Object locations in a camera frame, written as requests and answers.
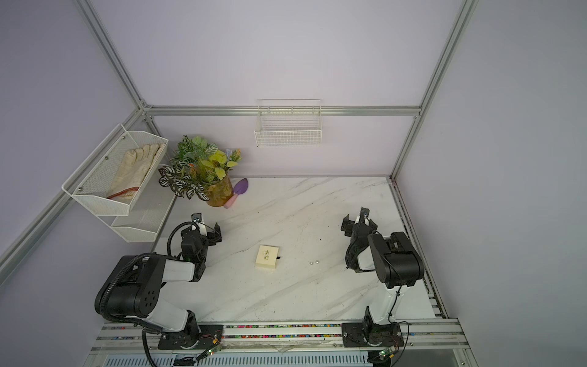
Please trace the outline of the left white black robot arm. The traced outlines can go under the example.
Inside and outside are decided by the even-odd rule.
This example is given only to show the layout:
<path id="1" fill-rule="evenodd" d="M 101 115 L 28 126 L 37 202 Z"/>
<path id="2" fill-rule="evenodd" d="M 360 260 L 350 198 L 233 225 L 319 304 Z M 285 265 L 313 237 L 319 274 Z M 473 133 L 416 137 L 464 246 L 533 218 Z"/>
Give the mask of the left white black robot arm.
<path id="1" fill-rule="evenodd" d="M 179 333 L 198 338 L 194 312 L 164 299 L 170 283 L 200 281 L 206 270 L 209 247 L 223 241 L 219 224 L 209 226 L 200 213 L 174 228 L 165 254 L 125 255 L 96 295 L 94 308 L 103 319 L 134 324 L 156 334 Z"/>

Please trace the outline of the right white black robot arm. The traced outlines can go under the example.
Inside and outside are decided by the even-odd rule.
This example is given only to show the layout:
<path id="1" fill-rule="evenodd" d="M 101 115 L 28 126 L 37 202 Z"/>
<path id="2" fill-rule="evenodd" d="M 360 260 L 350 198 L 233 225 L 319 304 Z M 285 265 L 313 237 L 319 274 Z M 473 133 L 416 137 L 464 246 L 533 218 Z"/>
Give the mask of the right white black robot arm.
<path id="1" fill-rule="evenodd" d="M 350 238 L 345 266 L 357 274 L 374 272 L 384 293 L 365 307 L 362 321 L 342 325 L 346 346 L 403 346 L 397 312 L 405 295 L 424 277 L 420 255 L 404 232 L 382 235 L 362 208 L 353 220 L 346 216 L 341 231 Z"/>

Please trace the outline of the cream drawer jewelry box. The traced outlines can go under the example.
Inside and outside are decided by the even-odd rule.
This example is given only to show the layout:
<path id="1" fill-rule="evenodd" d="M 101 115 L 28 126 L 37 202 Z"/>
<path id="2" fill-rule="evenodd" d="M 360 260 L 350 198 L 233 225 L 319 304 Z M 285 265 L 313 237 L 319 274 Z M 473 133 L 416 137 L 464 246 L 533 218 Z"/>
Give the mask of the cream drawer jewelry box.
<path id="1" fill-rule="evenodd" d="M 278 247 L 260 245 L 255 259 L 255 265 L 265 269 L 276 269 L 278 256 Z"/>

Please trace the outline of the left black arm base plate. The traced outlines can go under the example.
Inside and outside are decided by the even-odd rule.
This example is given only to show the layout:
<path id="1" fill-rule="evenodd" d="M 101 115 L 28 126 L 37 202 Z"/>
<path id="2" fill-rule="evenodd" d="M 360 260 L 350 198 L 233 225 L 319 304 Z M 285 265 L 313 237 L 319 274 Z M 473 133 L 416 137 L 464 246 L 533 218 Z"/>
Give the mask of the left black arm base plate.
<path id="1" fill-rule="evenodd" d="M 157 345 L 159 350 L 209 350 L 222 340 L 224 326 L 199 325 L 200 333 L 190 336 L 187 332 L 164 333 Z"/>

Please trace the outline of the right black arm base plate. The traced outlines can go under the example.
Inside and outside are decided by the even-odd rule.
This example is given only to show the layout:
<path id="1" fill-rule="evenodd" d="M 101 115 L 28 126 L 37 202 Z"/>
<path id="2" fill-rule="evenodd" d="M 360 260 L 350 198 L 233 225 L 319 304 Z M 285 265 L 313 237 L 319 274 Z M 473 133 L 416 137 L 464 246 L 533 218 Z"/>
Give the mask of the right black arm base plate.
<path id="1" fill-rule="evenodd" d="M 403 347 L 404 338 L 399 323 L 373 324 L 343 323 L 342 342 L 344 347 Z"/>

